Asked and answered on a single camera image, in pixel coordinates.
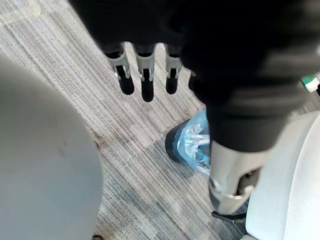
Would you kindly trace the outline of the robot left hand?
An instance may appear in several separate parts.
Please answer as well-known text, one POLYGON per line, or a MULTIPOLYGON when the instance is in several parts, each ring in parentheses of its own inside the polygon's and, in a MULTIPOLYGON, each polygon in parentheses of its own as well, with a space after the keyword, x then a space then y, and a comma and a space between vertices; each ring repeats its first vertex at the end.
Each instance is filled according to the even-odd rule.
POLYGON ((288 115, 307 98, 301 78, 320 70, 317 0, 72 0, 107 57, 122 92, 134 84, 124 43, 133 45, 141 95, 154 97, 155 46, 166 48, 166 90, 181 67, 205 104, 210 134, 209 194, 234 213, 251 195, 288 115))

